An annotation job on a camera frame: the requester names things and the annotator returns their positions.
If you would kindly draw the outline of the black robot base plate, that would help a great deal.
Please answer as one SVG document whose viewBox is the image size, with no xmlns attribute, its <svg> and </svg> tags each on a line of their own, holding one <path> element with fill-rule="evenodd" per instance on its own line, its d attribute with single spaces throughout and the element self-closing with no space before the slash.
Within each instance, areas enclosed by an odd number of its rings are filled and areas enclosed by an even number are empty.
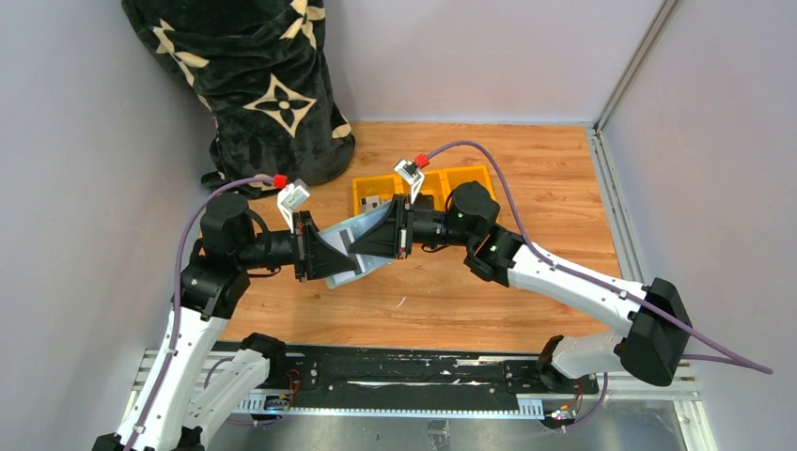
<svg viewBox="0 0 797 451">
<path fill-rule="evenodd" d="M 287 375 L 256 392 L 278 397 L 298 384 L 295 412 L 520 415 L 534 399 L 596 395 L 591 376 L 549 387 L 535 353 L 289 345 Z"/>
</svg>

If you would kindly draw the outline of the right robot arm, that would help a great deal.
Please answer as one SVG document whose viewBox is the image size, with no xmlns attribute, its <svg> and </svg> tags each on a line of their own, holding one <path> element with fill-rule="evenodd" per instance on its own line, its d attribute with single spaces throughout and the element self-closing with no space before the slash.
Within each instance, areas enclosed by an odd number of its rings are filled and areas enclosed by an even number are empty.
<svg viewBox="0 0 797 451">
<path fill-rule="evenodd" d="M 499 225 L 499 211 L 476 181 L 455 188 L 443 210 L 397 194 L 349 249 L 400 259 L 415 244 L 430 250 L 460 246 L 466 252 L 464 264 L 478 278 L 545 295 L 606 325 L 606 333 L 549 339 L 535 371 L 550 389 L 621 370 L 650 385 L 670 385 L 689 340 L 681 327 L 691 323 L 675 285 L 662 278 L 647 285 L 623 280 L 546 253 Z"/>
</svg>

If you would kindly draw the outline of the grey card with magnetic stripe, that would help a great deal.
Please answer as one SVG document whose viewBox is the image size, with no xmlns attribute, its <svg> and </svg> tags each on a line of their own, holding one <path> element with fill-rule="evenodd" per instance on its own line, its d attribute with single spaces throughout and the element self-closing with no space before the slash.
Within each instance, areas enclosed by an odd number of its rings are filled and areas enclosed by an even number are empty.
<svg viewBox="0 0 797 451">
<path fill-rule="evenodd" d="M 326 234 L 324 239 L 335 249 L 337 249 L 337 251 L 345 254 L 355 263 L 353 270 L 340 272 L 332 276 L 332 280 L 335 284 L 340 285 L 348 283 L 350 280 L 353 280 L 364 273 L 365 270 L 362 258 L 350 251 L 350 245 L 352 244 L 352 231 L 349 228 L 343 228 Z"/>
</svg>

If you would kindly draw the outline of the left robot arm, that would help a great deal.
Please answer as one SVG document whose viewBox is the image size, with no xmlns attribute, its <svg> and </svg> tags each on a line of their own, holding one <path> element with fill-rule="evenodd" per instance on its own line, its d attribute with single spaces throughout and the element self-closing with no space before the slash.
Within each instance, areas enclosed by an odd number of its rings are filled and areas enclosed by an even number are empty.
<svg viewBox="0 0 797 451">
<path fill-rule="evenodd" d="M 355 259 L 320 236 L 306 211 L 291 230 L 271 231 L 240 194 L 212 196 L 199 214 L 201 236 L 187 266 L 177 265 L 172 310 L 163 342 L 132 411 L 118 429 L 98 437 L 96 450 L 205 450 L 232 411 L 261 384 L 288 376 L 286 344 L 252 333 L 209 385 L 196 386 L 210 352 L 239 300 L 250 271 L 280 272 L 299 280 L 353 271 Z"/>
</svg>

